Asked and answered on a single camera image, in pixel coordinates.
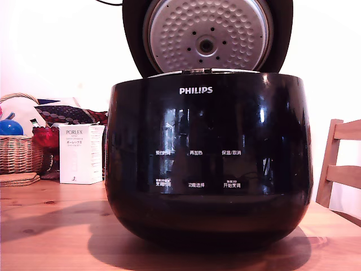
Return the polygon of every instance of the power cord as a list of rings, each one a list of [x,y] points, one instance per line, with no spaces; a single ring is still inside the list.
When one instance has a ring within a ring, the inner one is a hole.
[[[122,6],[123,5],[123,3],[118,3],[118,4],[116,4],[116,3],[109,3],[109,2],[105,2],[105,1],[102,1],[102,0],[96,0],[96,1],[98,1],[98,2],[100,2],[100,3],[103,3],[103,4],[106,4],[106,5],[110,5],[110,6]]]

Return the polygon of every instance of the wooden table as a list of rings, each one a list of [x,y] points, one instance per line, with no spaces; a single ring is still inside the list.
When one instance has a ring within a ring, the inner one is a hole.
[[[174,253],[129,233],[104,183],[40,181],[1,193],[1,270],[361,270],[361,228],[312,203],[272,247],[228,254]]]

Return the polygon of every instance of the basket handle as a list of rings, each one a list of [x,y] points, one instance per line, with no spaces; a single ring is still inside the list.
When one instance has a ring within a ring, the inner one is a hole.
[[[34,96],[31,96],[29,94],[25,94],[25,93],[12,93],[12,94],[5,95],[5,96],[1,97],[0,103],[5,102],[6,100],[9,100],[11,98],[18,98],[18,97],[28,98],[30,100],[33,100],[37,104],[40,104],[37,98],[35,98]]]

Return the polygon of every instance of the patterned fabric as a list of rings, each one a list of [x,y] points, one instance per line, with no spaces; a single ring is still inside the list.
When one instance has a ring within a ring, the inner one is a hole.
[[[100,122],[107,125],[107,112],[94,112],[72,106],[36,106],[36,110],[51,126],[53,123],[89,124]]]

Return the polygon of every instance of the coaster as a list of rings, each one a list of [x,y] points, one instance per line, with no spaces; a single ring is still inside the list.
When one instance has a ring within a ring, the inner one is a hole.
[[[36,173],[21,173],[0,175],[0,187],[26,186],[40,180]]]

